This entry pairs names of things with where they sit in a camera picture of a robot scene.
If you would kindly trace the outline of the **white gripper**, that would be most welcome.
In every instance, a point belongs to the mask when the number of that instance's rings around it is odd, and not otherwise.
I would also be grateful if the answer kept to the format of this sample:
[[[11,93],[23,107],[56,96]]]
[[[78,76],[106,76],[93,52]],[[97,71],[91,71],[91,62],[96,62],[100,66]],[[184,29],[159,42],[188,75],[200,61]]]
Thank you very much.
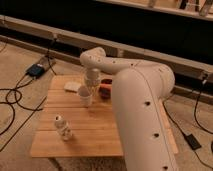
[[[85,84],[83,84],[83,87],[85,91],[89,92],[88,87],[94,87],[93,96],[97,97],[100,87],[98,86],[100,84],[100,70],[97,68],[87,68],[84,76],[84,82]]]

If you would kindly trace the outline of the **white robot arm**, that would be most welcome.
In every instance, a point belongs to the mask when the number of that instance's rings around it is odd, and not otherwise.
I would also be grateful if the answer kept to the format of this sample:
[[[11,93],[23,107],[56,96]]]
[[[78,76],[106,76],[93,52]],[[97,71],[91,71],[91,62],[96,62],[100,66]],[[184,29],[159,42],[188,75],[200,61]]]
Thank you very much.
[[[80,55],[81,64],[111,74],[112,109],[128,171],[179,171],[161,115],[160,100],[174,87],[162,63],[108,57],[101,47]]]

